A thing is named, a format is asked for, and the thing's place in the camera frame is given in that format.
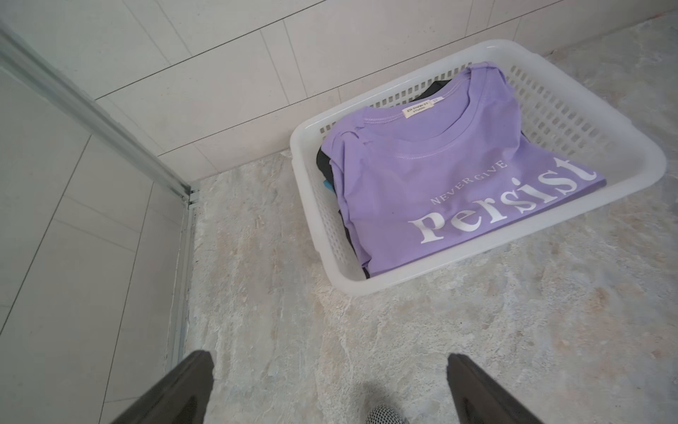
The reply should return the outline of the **purple Persist t-shirt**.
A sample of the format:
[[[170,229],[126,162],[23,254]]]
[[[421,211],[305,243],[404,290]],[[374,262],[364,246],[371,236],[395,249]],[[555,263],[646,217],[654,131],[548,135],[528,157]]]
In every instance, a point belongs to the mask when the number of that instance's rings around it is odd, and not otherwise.
[[[371,277],[605,187],[524,135],[501,69],[472,65],[436,94],[341,118],[321,144]]]

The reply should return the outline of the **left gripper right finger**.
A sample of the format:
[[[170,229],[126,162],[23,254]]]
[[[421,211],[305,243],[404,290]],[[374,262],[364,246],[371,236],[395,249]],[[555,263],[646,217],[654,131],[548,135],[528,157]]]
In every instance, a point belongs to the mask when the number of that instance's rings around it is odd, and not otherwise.
[[[467,355],[448,356],[447,381],[462,424],[543,423]]]

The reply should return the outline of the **teal t-shirt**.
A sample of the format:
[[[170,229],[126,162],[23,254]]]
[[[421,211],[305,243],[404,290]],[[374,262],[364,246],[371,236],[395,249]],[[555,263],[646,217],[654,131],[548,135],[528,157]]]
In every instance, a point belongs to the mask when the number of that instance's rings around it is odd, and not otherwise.
[[[332,193],[335,192],[335,187],[333,186],[332,183],[330,183],[328,180],[323,181],[324,187],[326,187],[328,190],[330,190]]]

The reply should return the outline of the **white plastic laundry basket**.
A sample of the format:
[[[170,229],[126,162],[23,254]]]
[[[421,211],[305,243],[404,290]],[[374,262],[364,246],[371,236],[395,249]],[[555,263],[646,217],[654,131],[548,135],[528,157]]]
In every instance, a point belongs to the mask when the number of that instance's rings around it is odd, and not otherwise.
[[[466,67],[491,61],[515,88],[530,141],[602,172],[607,185],[595,194],[475,238],[378,277],[366,277],[345,234],[335,197],[321,183],[315,157],[330,128],[365,106],[394,107],[448,80]],[[291,136],[292,166],[315,250],[330,284],[365,296],[421,277],[547,229],[645,189],[667,169],[660,147],[632,122],[545,58],[510,40],[480,42],[392,79],[300,124]]]

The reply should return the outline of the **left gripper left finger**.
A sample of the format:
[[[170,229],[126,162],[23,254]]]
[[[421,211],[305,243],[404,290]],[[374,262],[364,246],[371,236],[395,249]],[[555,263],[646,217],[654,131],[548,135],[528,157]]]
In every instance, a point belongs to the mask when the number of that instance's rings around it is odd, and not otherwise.
[[[190,353],[112,423],[203,423],[214,388],[214,367],[210,352]]]

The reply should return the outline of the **black t-shirt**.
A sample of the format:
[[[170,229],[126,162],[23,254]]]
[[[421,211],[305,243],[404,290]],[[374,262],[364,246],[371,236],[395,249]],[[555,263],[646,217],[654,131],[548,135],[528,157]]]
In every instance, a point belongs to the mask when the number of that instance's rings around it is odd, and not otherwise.
[[[415,97],[411,102],[417,102],[417,101],[419,101],[423,98],[426,98],[426,97],[429,97],[431,95],[436,94],[438,91],[443,89],[450,81],[451,81],[450,79],[444,79],[443,81],[433,82],[428,87],[427,90],[425,90],[421,95]],[[330,162],[331,162],[330,157],[328,155],[326,155],[322,151],[321,148],[319,148],[317,155],[316,155],[316,166],[317,166],[318,170],[322,173],[325,180],[328,180],[335,187],[334,173],[333,173]],[[343,216],[341,214],[341,210],[338,210],[337,212],[338,212],[339,216],[342,217],[342,221],[343,221],[343,224],[344,224],[344,219],[343,219]],[[351,241],[350,232],[349,232],[348,228],[346,228],[345,226],[344,226],[344,232],[345,232],[345,236],[346,236],[349,244],[351,245],[351,248],[354,251],[354,254],[356,254],[356,256],[358,256],[356,248],[354,247],[354,245]],[[365,274],[365,278],[369,279],[371,276],[369,274],[368,269],[363,267],[362,270],[363,270],[363,273]]]

